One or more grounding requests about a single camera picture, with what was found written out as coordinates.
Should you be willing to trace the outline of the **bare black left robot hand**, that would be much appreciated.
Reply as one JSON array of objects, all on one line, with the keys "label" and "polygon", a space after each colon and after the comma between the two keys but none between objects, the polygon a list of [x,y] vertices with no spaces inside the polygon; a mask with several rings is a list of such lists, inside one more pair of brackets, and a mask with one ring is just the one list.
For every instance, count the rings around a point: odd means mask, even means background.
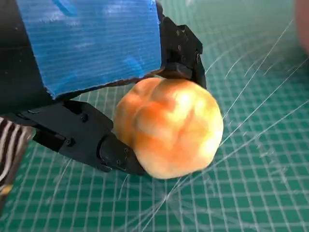
[{"label": "bare black left robot hand", "polygon": [[155,0],[3,0],[0,133],[8,171],[30,129],[34,141],[103,172],[142,175],[113,123],[75,97],[158,74],[205,87],[201,41]]}]

